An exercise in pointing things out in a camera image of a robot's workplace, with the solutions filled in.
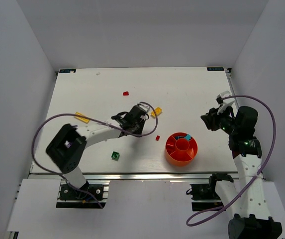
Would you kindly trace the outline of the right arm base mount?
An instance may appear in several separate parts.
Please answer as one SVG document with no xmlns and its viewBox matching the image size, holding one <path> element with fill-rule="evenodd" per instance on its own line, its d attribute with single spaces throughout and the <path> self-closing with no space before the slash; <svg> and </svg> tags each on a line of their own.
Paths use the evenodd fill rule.
<svg viewBox="0 0 285 239">
<path fill-rule="evenodd" d="M 224 206 L 220 197 L 208 188 L 208 184 L 190 184 L 186 195 L 191 196 L 193 212 Z"/>
</svg>

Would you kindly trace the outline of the small cyan lego brick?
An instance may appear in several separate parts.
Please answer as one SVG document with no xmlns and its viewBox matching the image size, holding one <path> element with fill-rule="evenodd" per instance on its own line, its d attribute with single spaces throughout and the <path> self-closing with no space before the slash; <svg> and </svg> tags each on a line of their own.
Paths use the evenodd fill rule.
<svg viewBox="0 0 285 239">
<path fill-rule="evenodd" d="M 187 134 L 187 135 L 184 137 L 184 139 L 186 139 L 187 141 L 190 141 L 190 140 L 192 139 L 192 136 L 189 135 L 189 134 Z"/>
</svg>

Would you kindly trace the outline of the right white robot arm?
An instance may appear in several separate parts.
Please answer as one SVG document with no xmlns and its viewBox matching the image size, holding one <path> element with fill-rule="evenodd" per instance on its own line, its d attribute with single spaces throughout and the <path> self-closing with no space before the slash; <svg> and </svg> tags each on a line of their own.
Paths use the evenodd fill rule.
<svg viewBox="0 0 285 239">
<path fill-rule="evenodd" d="M 229 136 L 229 148 L 239 174 L 240 191 L 236 191 L 230 175 L 214 173 L 209 185 L 220 197 L 230 221 L 231 239 L 278 239 L 283 228 L 272 218 L 258 174 L 262 166 L 260 142 L 254 137 L 258 112 L 247 106 L 236 114 L 231 106 L 211 108 L 200 117 L 211 131 L 223 130 Z"/>
</svg>

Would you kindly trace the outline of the yellow 2x3 lego brick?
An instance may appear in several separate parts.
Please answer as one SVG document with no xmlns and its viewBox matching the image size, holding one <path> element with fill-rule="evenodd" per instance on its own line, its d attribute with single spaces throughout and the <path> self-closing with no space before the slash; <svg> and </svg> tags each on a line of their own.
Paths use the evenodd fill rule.
<svg viewBox="0 0 285 239">
<path fill-rule="evenodd" d="M 156 107 L 154 111 L 151 112 L 151 116 L 153 118 L 155 118 L 156 116 L 158 116 L 159 114 L 162 113 L 162 109 L 160 107 Z"/>
</svg>

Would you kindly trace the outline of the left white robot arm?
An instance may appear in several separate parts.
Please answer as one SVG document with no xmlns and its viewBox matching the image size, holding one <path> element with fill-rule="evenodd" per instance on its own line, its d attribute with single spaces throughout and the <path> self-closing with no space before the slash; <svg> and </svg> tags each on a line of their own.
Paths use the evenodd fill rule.
<svg viewBox="0 0 285 239">
<path fill-rule="evenodd" d="M 88 182 L 79 168 L 79 162 L 86 148 L 109 139 L 141 135 L 150 107 L 137 104 L 129 112 L 121 112 L 111 117 L 109 122 L 77 127 L 65 124 L 46 148 L 46 154 L 60 169 L 66 180 L 74 187 L 85 191 Z"/>
</svg>

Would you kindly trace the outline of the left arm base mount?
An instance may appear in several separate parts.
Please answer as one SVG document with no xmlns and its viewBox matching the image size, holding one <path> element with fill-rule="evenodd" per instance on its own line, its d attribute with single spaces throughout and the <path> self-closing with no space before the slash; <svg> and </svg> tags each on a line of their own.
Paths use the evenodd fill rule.
<svg viewBox="0 0 285 239">
<path fill-rule="evenodd" d="M 56 201 L 56 208 L 65 209 L 102 209 L 108 198 L 109 184 L 107 182 L 89 182 L 87 191 L 95 196 L 73 189 L 66 183 L 61 183 Z"/>
</svg>

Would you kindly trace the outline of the orange divided round container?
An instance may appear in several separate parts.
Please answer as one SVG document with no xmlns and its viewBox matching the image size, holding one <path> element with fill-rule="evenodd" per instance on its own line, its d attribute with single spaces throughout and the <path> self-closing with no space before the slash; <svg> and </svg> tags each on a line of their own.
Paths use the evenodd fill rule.
<svg viewBox="0 0 285 239">
<path fill-rule="evenodd" d="M 197 155 L 198 145 L 193 137 L 190 141 L 187 141 L 184 138 L 176 139 L 177 136 L 186 135 L 187 133 L 177 132 L 170 135 L 166 141 L 165 159 L 172 166 L 187 166 Z"/>
</svg>

